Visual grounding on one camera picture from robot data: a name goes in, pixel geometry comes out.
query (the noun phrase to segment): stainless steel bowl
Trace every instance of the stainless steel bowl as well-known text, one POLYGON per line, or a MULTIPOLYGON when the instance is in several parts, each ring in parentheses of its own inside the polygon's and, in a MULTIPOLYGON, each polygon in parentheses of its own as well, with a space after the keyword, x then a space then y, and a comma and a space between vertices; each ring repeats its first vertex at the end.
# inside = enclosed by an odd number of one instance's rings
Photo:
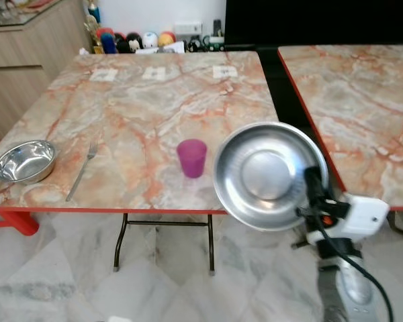
POLYGON ((0 157, 0 180, 35 183, 45 179, 54 168, 56 149, 45 140, 24 142, 0 157))
POLYGON ((304 170, 319 166, 324 188, 328 170, 321 151, 303 132, 285 123, 256 123, 232 133, 216 155, 214 185, 227 212, 259 230, 292 228, 304 221, 304 170))

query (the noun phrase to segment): plastic cup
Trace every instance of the plastic cup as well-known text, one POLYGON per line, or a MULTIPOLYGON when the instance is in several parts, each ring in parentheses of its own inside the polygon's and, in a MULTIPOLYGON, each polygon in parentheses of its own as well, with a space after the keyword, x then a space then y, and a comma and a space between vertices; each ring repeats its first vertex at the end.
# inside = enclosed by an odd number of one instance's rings
POLYGON ((188 178, 198 178, 203 174, 208 147, 197 139, 182 141, 177 146, 177 154, 182 170, 188 178))

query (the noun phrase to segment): red table edge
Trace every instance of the red table edge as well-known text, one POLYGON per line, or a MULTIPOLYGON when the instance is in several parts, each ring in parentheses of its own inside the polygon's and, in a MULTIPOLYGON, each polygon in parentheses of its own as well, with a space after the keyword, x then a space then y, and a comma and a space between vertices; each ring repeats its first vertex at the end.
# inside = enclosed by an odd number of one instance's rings
POLYGON ((225 210, 184 209, 125 209, 125 208, 48 208, 48 207, 2 207, 0 211, 47 212, 47 213, 162 213, 188 215, 227 215, 225 210))
MULTIPOLYGON (((294 79, 292 78, 291 73, 290 73, 289 70, 288 70, 287 64, 285 63, 285 60, 283 59, 283 57, 282 57, 282 55, 281 55, 280 47, 277 49, 277 54, 278 54, 278 56, 279 56, 279 59, 281 60, 281 63, 282 63, 282 66, 283 66, 284 69, 285 69, 285 72, 287 73, 287 76, 288 76, 289 81, 290 81, 291 84, 293 85, 293 88, 294 88, 294 91, 295 91, 296 94, 297 94, 298 100, 299 100, 300 103, 302 104, 304 113, 306 114, 306 117, 307 117, 308 120, 309 120, 310 126, 311 126, 312 129, 314 130, 315 136, 316 136, 316 138, 318 139, 318 142, 319 142, 320 145, 321 145, 321 149, 322 149, 322 151, 324 152, 323 154, 324 154, 325 158, 327 159, 328 165, 331 167, 331 170, 334 172, 334 175, 336 176, 336 179, 337 179, 338 184, 339 184, 339 188, 340 188, 343 192, 346 192, 347 189, 346 189, 346 187, 345 187, 345 184, 343 183, 342 178, 341 178, 341 176, 340 176, 338 170, 336 169, 336 166, 334 165, 333 160, 332 160, 330 154, 328 153, 327 147, 325 146, 324 142, 322 141, 321 135, 320 135, 320 133, 318 132, 318 129, 316 128, 316 126, 315 126, 314 120, 312 119, 312 117, 311 117, 310 114, 309 114, 309 110, 308 110, 308 108, 306 107, 306 104, 304 103, 304 100, 303 100, 303 98, 302 98, 302 96, 301 96, 301 94, 300 94, 300 92, 299 92, 299 90, 298 90, 298 88, 297 88, 296 83, 294 82, 294 79)), ((391 205, 390 205, 390 207, 391 207, 391 208, 390 208, 391 211, 403 211, 403 206, 391 206, 391 205)))

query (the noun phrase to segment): electrical outlet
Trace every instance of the electrical outlet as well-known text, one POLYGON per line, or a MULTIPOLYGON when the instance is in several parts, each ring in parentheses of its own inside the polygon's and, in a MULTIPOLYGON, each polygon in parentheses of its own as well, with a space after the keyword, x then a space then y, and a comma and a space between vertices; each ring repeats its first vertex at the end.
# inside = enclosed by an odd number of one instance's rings
POLYGON ((175 34, 177 35, 201 35, 201 22, 177 22, 175 23, 175 34))

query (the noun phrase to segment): wooden cabinet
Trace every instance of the wooden cabinet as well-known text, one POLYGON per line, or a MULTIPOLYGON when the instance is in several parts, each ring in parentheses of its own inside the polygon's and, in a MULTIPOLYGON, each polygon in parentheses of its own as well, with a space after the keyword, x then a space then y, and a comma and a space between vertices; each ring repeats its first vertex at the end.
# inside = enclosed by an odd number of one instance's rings
POLYGON ((57 0, 25 25, 0 27, 0 139, 59 72, 90 48, 80 0, 57 0))

